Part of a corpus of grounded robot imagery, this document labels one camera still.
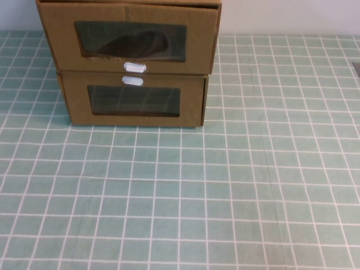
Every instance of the dark object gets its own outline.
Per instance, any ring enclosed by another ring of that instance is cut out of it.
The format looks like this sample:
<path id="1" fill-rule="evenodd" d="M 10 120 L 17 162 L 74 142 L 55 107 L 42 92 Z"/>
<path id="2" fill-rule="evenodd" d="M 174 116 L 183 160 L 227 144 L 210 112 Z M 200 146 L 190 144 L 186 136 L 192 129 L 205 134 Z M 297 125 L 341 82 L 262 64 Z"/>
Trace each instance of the dark object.
<path id="1" fill-rule="evenodd" d="M 360 63 L 353 63 L 353 65 L 356 70 L 356 73 L 358 74 L 358 76 L 360 78 Z"/>
<path id="2" fill-rule="evenodd" d="M 123 35 L 102 46 L 97 53 L 117 57 L 148 58 L 164 52 L 169 44 L 166 36 L 158 31 L 144 31 L 137 35 Z"/>

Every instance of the teal tile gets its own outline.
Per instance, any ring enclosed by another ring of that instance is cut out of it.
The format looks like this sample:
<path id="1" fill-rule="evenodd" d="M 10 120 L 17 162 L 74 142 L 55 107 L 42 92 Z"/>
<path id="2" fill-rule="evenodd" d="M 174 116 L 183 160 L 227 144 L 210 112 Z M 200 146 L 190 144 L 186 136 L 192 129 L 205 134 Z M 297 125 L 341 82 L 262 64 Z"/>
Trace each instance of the teal tile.
<path id="1" fill-rule="evenodd" d="M 181 162 L 204 163 L 204 152 L 202 149 L 182 149 Z"/>
<path id="2" fill-rule="evenodd" d="M 40 238 L 35 251 L 35 258 L 58 258 L 63 241 L 62 238 Z"/>
<path id="3" fill-rule="evenodd" d="M 179 164 L 158 164 L 157 179 L 179 179 L 180 165 Z"/>
<path id="4" fill-rule="evenodd" d="M 353 181 L 351 180 L 350 173 L 347 170 L 336 170 L 328 169 L 327 176 L 328 181 L 333 185 L 352 185 Z M 324 176 L 324 181 L 322 183 L 327 183 L 327 178 Z"/>
<path id="5" fill-rule="evenodd" d="M 208 239 L 209 240 L 233 240 L 233 227 L 231 221 L 209 220 L 208 221 Z"/>
<path id="6" fill-rule="evenodd" d="M 72 217 L 69 227 L 69 235 L 94 236 L 97 218 Z"/>
<path id="7" fill-rule="evenodd" d="M 86 270 L 88 269 L 88 263 L 76 262 L 76 261 L 61 262 L 60 270 L 70 270 L 70 269 Z"/>
<path id="8" fill-rule="evenodd" d="M 42 159 L 60 159 L 63 145 L 46 145 L 40 152 Z M 82 145 L 65 145 L 62 158 L 65 160 L 84 160 L 87 147 Z"/>
<path id="9" fill-rule="evenodd" d="M 113 147 L 110 155 L 111 160 L 132 161 L 134 148 L 132 147 Z"/>
<path id="10" fill-rule="evenodd" d="M 0 145 L 0 158 L 11 159 L 15 153 L 16 145 Z"/>
<path id="11" fill-rule="evenodd" d="M 185 180 L 204 180 L 204 166 L 203 165 L 181 165 L 181 177 Z"/>
<path id="12" fill-rule="evenodd" d="M 28 260 L 4 260 L 2 264 L 2 268 L 4 270 L 26 270 L 28 268 L 29 261 Z"/>
<path id="13" fill-rule="evenodd" d="M 115 133 L 114 146 L 134 146 L 135 138 L 135 133 Z"/>
<path id="14" fill-rule="evenodd" d="M 129 190 L 129 181 L 106 180 L 104 195 L 127 196 Z"/>
<path id="15" fill-rule="evenodd" d="M 69 217 L 45 217 L 41 235 L 42 236 L 58 236 L 65 235 L 68 229 Z"/>
<path id="16" fill-rule="evenodd" d="M 152 241 L 150 260 L 153 262 L 177 262 L 178 243 L 163 240 Z"/>
<path id="17" fill-rule="evenodd" d="M 206 210 L 207 210 L 208 218 L 232 217 L 230 201 L 215 201 L 215 200 L 207 201 Z"/>
<path id="18" fill-rule="evenodd" d="M 149 241 L 124 240 L 121 260 L 147 262 L 149 258 Z"/>
<path id="19" fill-rule="evenodd" d="M 353 187 L 331 187 L 335 202 L 338 204 L 358 204 L 359 199 Z"/>
<path id="20" fill-rule="evenodd" d="M 158 181 L 156 184 L 156 196 L 157 197 L 179 197 L 178 182 Z"/>
<path id="21" fill-rule="evenodd" d="M 33 68 L 47 68 L 49 67 L 51 59 L 49 58 L 34 58 L 31 63 Z"/>
<path id="22" fill-rule="evenodd" d="M 265 255 L 262 244 L 237 244 L 238 260 L 244 264 L 264 264 Z"/>
<path id="23" fill-rule="evenodd" d="M 228 181 L 227 165 L 205 165 L 206 180 L 208 181 Z"/>
<path id="24" fill-rule="evenodd" d="M 184 218 L 205 218 L 205 202 L 201 200 L 181 200 L 181 217 Z"/>
<path id="25" fill-rule="evenodd" d="M 178 219 L 156 218 L 153 221 L 152 236 L 157 239 L 177 239 Z"/>
<path id="26" fill-rule="evenodd" d="M 139 133 L 136 140 L 137 146 L 157 146 L 158 134 Z"/>
<path id="27" fill-rule="evenodd" d="M 323 266 L 320 249 L 318 246 L 294 246 L 295 259 L 299 266 Z"/>
<path id="28" fill-rule="evenodd" d="M 298 158 L 293 152 L 275 152 L 276 164 L 284 167 L 298 167 Z"/>
<path id="29" fill-rule="evenodd" d="M 185 219 L 181 220 L 180 238 L 204 240 L 206 239 L 206 225 L 204 220 Z"/>
<path id="30" fill-rule="evenodd" d="M 53 177 L 31 177 L 27 193 L 50 194 L 53 182 Z"/>
<path id="31" fill-rule="evenodd" d="M 360 229 L 359 226 L 344 226 L 345 237 L 349 245 L 359 245 L 360 243 L 360 234 L 358 233 L 359 229 Z"/>
<path id="32" fill-rule="evenodd" d="M 342 223 L 359 224 L 360 206 L 358 205 L 339 205 L 337 206 Z"/>
<path id="33" fill-rule="evenodd" d="M 231 183 L 233 200 L 255 200 L 256 191 L 253 184 Z"/>
<path id="34" fill-rule="evenodd" d="M 134 269 L 136 269 L 136 267 L 140 266 L 140 267 L 146 267 L 146 265 L 144 264 L 140 264 L 140 265 L 136 265 L 136 264 L 121 264 L 121 268 L 122 269 L 126 269 L 126 267 L 129 266 L 129 270 L 132 269 L 132 267 L 134 267 Z M 110 263 L 110 262 L 92 262 L 91 266 L 90 266 L 90 270 L 102 270 L 102 269 L 108 269 L 108 270 L 116 270 L 118 268 L 118 263 Z"/>
<path id="35" fill-rule="evenodd" d="M 57 172 L 58 167 L 58 161 L 37 161 L 33 173 L 42 176 L 53 175 Z"/>
<path id="36" fill-rule="evenodd" d="M 128 215 L 152 216 L 152 199 L 129 199 Z"/>
<path id="37" fill-rule="evenodd" d="M 153 181 L 132 181 L 130 196 L 148 196 L 154 195 Z"/>
<path id="38" fill-rule="evenodd" d="M 151 235 L 151 218 L 128 218 L 125 237 L 149 238 Z"/>
<path id="39" fill-rule="evenodd" d="M 79 185 L 79 195 L 102 195 L 103 179 L 82 178 Z"/>
<path id="40" fill-rule="evenodd" d="M 15 216 L 11 216 L 11 215 L 2 215 L 0 216 L 0 233 L 2 235 L 7 235 L 10 234 L 12 226 L 14 224 L 15 221 Z"/>
<path id="41" fill-rule="evenodd" d="M 114 162 L 109 163 L 107 177 L 109 178 L 129 178 L 131 174 L 130 162 Z"/>
<path id="42" fill-rule="evenodd" d="M 74 197 L 51 197 L 47 213 L 69 215 L 73 210 L 74 201 Z"/>
<path id="43" fill-rule="evenodd" d="M 179 147 L 180 146 L 180 134 L 166 134 L 161 133 L 159 137 L 159 146 L 163 147 Z"/>
<path id="44" fill-rule="evenodd" d="M 68 132 L 66 130 L 48 130 L 45 135 L 44 143 L 64 143 Z"/>
<path id="45" fill-rule="evenodd" d="M 281 187 L 283 198 L 286 201 L 308 201 L 307 191 L 298 184 L 285 184 Z"/>
<path id="46" fill-rule="evenodd" d="M 159 148 L 158 162 L 180 162 L 180 149 L 178 148 Z"/>
<path id="47" fill-rule="evenodd" d="M 290 243 L 287 224 L 262 223 L 264 242 Z"/>
<path id="48" fill-rule="evenodd" d="M 182 134 L 182 147 L 203 147 L 202 134 Z"/>
<path id="49" fill-rule="evenodd" d="M 138 147 L 135 150 L 134 161 L 155 162 L 158 150 L 156 148 Z"/>
<path id="50" fill-rule="evenodd" d="M 344 247 L 323 246 L 322 253 L 327 267 L 352 267 L 348 249 Z"/>
<path id="51" fill-rule="evenodd" d="M 30 48 L 37 48 L 40 44 L 40 41 L 41 39 L 35 39 L 35 38 L 25 38 L 23 43 L 22 43 L 22 46 L 23 47 L 30 47 Z"/>
<path id="52" fill-rule="evenodd" d="M 268 264 L 294 265 L 293 251 L 290 245 L 265 245 L 265 253 L 268 258 Z"/>
<path id="53" fill-rule="evenodd" d="M 156 217 L 179 216 L 179 200 L 155 199 L 154 216 Z"/>
<path id="54" fill-rule="evenodd" d="M 230 185 L 228 183 L 207 183 L 206 198 L 230 199 Z"/>
<path id="55" fill-rule="evenodd" d="M 346 168 L 346 161 L 343 154 L 322 153 L 323 162 L 326 168 Z"/>
<path id="56" fill-rule="evenodd" d="M 289 222 L 312 222 L 309 204 L 286 202 L 285 206 Z"/>
<path id="57" fill-rule="evenodd" d="M 79 197 L 75 204 L 75 215 L 97 215 L 100 209 L 100 198 Z"/>
<path id="58" fill-rule="evenodd" d="M 22 214 L 44 214 L 48 197 L 45 196 L 25 196 L 21 206 Z"/>
<path id="59" fill-rule="evenodd" d="M 339 223 L 338 214 L 334 205 L 313 204 L 312 210 L 314 221 L 317 223 Z"/>
<path id="60" fill-rule="evenodd" d="M 237 151 L 228 150 L 228 162 L 231 165 L 250 165 L 250 152 L 249 151 Z"/>
<path id="61" fill-rule="evenodd" d="M 124 228 L 123 218 L 99 218 L 96 236 L 122 237 Z"/>
<path id="62" fill-rule="evenodd" d="M 184 263 L 205 263 L 206 244 L 204 242 L 181 242 L 179 260 Z"/>
<path id="63" fill-rule="evenodd" d="M 92 259 L 118 261 L 121 244 L 121 240 L 95 239 Z"/>
<path id="64" fill-rule="evenodd" d="M 42 219 L 42 217 L 27 217 L 21 215 L 16 220 L 13 233 L 16 235 L 38 235 Z"/>
<path id="65" fill-rule="evenodd" d="M 236 263 L 233 243 L 209 243 L 209 263 Z"/>
<path id="66" fill-rule="evenodd" d="M 155 164 L 134 163 L 132 177 L 142 178 L 142 179 L 154 179 L 155 170 L 156 170 Z"/>
<path id="67" fill-rule="evenodd" d="M 295 244 L 316 244 L 317 237 L 314 225 L 289 224 L 291 240 Z"/>
<path id="68" fill-rule="evenodd" d="M 208 164 L 226 164 L 227 153 L 225 150 L 207 150 L 205 149 L 205 161 Z"/>
<path id="69" fill-rule="evenodd" d="M 63 257 L 65 259 L 86 260 L 90 257 L 92 239 L 67 238 Z"/>
<path id="70" fill-rule="evenodd" d="M 303 167 L 322 168 L 321 157 L 317 153 L 299 153 L 300 164 Z"/>
<path id="71" fill-rule="evenodd" d="M 12 66 L 18 66 L 21 68 L 27 68 L 32 62 L 31 58 L 15 58 Z"/>
<path id="72" fill-rule="evenodd" d="M 333 203 L 331 190 L 327 186 L 307 186 L 312 203 Z"/>
<path id="73" fill-rule="evenodd" d="M 316 225 L 317 234 L 319 236 L 320 244 L 324 245 L 344 245 L 344 235 L 340 225 Z"/>
<path id="74" fill-rule="evenodd" d="M 35 238 L 12 237 L 8 245 L 6 258 L 31 258 L 35 247 Z"/>
<path id="75" fill-rule="evenodd" d="M 202 182 L 182 182 L 181 197 L 183 198 L 204 198 L 205 188 Z"/>
<path id="76" fill-rule="evenodd" d="M 40 270 L 44 270 L 44 269 L 51 269 L 51 270 L 55 270 L 58 267 L 58 262 L 57 261 L 41 261 L 41 260 L 34 260 L 32 261 L 32 264 L 30 266 L 30 270 L 36 270 L 36 269 L 40 269 Z"/>

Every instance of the drawer unit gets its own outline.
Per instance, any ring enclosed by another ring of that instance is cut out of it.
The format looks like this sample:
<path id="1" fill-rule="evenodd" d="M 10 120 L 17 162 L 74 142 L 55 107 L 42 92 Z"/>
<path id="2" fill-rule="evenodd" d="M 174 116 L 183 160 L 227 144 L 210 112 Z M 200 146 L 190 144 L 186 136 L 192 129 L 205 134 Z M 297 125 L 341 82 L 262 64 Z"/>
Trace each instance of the drawer unit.
<path id="1" fill-rule="evenodd" d="M 58 73 L 74 124 L 199 127 L 208 76 Z"/>
<path id="2" fill-rule="evenodd" d="M 219 0 L 37 0 L 37 4 L 58 70 L 212 72 Z"/>

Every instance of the cardboard edge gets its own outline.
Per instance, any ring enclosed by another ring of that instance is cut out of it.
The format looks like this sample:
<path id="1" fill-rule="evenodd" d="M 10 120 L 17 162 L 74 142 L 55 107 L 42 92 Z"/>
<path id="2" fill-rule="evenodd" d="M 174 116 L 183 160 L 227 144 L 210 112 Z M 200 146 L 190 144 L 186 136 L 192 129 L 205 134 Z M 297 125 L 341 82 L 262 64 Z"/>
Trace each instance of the cardboard edge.
<path id="1" fill-rule="evenodd" d="M 216 47 L 217 47 L 217 44 L 218 44 L 218 37 L 219 37 L 221 12 L 222 12 L 222 3 L 220 3 L 218 5 L 218 21 L 216 23 L 216 29 L 215 29 L 215 33 L 214 33 L 213 55 L 212 55 L 212 58 L 211 58 L 209 74 L 213 73 L 214 60 L 215 60 L 215 54 L 216 54 Z"/>
<path id="2" fill-rule="evenodd" d="M 208 88 L 209 88 L 209 76 L 205 76 L 204 78 L 204 94 L 202 97 L 202 111 L 201 111 L 201 123 L 200 126 L 204 126 L 205 122 L 205 109 L 206 109 L 206 99 L 208 97 Z"/>
<path id="3" fill-rule="evenodd" d="M 49 41 L 49 35 L 48 35 L 48 33 L 47 33 L 47 29 L 46 29 L 46 27 L 45 27 L 45 25 L 44 25 L 44 22 L 43 22 L 42 12 L 41 12 L 41 0 L 36 0 L 36 6 L 37 6 L 37 8 L 38 8 L 39 17 L 40 17 L 41 24 L 42 24 L 42 26 L 43 26 L 43 30 L 44 30 L 44 33 L 45 33 L 46 41 L 48 42 L 48 45 L 49 45 L 49 49 L 50 49 L 50 52 L 51 52 L 52 60 L 54 61 L 54 64 L 55 64 L 56 69 L 59 70 L 59 66 L 58 66 L 58 64 L 57 64 L 54 51 L 53 51 L 52 46 L 51 46 L 51 43 L 50 43 L 50 41 Z"/>
<path id="4" fill-rule="evenodd" d="M 71 113 L 70 113 L 69 106 L 68 106 L 68 100 L 66 99 L 64 85 L 62 84 L 61 73 L 56 72 L 56 77 L 57 77 L 58 84 L 60 86 L 62 97 L 64 98 L 64 102 L 65 102 L 65 105 L 66 105 L 66 108 L 67 108 L 67 112 L 69 113 L 69 116 L 70 116 L 70 119 L 71 119 Z"/>

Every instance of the clear plastic window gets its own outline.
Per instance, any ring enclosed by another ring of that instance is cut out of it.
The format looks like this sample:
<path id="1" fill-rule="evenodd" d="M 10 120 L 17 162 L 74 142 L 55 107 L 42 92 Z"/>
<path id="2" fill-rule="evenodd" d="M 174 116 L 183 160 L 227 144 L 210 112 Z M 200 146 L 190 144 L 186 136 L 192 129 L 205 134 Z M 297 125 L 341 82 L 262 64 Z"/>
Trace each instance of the clear plastic window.
<path id="1" fill-rule="evenodd" d="M 95 115 L 179 117 L 180 89 L 89 85 Z"/>
<path id="2" fill-rule="evenodd" d="M 85 57 L 185 62 L 185 25 L 76 21 Z"/>

